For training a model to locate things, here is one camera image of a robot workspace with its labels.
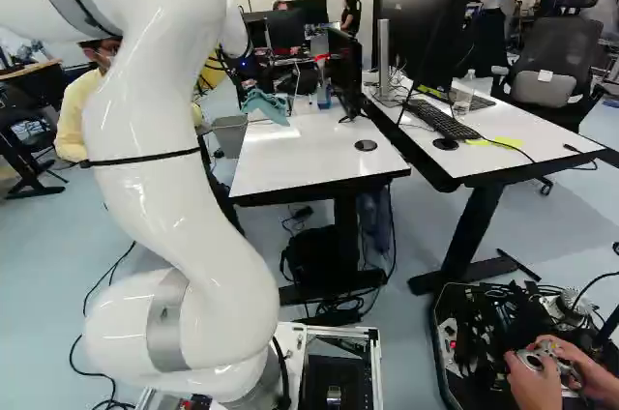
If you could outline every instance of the woman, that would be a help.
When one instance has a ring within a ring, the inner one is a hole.
[[[341,24],[339,29],[355,36],[359,32],[359,22],[361,20],[361,1],[344,0],[344,6],[344,12],[341,13]]]

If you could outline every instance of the black desk frame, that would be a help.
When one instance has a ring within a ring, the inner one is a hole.
[[[604,146],[600,151],[452,178],[373,102],[367,101],[364,111],[404,158],[412,163],[436,190],[454,192],[460,185],[473,189],[457,223],[456,232],[441,269],[438,272],[416,276],[408,281],[411,291],[418,296],[437,292],[450,281],[478,281],[517,270],[514,261],[507,257],[472,262],[506,186],[584,165],[594,159],[619,167],[619,152]]]
[[[381,190],[390,184],[394,178],[408,175],[410,175],[410,169],[299,188],[272,190],[231,197],[231,199],[241,207],[333,199],[335,224],[339,234],[339,256],[345,257],[347,265],[357,267],[360,260],[357,196],[365,192]],[[303,288],[291,284],[280,288],[280,304],[282,306],[294,306],[320,302],[337,295],[379,287],[386,281],[385,272],[374,269],[357,271],[354,277],[343,279],[338,286]]]

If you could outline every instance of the water bottle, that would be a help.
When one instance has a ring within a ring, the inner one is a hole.
[[[453,110],[456,118],[466,115],[471,108],[473,96],[475,95],[475,70],[470,69],[466,76],[460,80],[461,87],[456,91]]]

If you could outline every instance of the black bag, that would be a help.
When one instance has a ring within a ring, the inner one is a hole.
[[[346,266],[338,254],[338,231],[334,225],[305,230],[290,238],[281,252],[280,271],[286,279],[303,287],[338,285],[357,267]],[[284,262],[292,275],[284,269]]]

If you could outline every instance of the man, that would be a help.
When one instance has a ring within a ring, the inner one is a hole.
[[[54,141],[56,154],[61,159],[80,162],[88,158],[81,130],[82,111],[90,95],[99,87],[99,83],[111,67],[121,43],[122,38],[79,43],[84,55],[90,61],[95,62],[98,67],[83,74],[65,90],[65,97],[60,108],[60,118],[58,119],[58,133],[56,133],[56,140]],[[192,118],[196,127],[202,124],[202,110],[196,103],[192,103]],[[205,170],[221,210],[239,232],[244,234],[234,206],[228,198],[226,187],[211,173],[210,166],[205,164]]]
[[[554,349],[557,357],[569,360],[578,367],[583,383],[571,380],[569,386],[572,390],[582,392],[604,408],[619,409],[619,379],[575,345],[554,336],[540,336],[536,342],[543,340],[554,342],[558,346]],[[520,410],[562,409],[561,378],[550,357],[542,357],[544,371],[541,373],[531,371],[514,352],[505,354],[505,361],[510,368],[507,379]]]

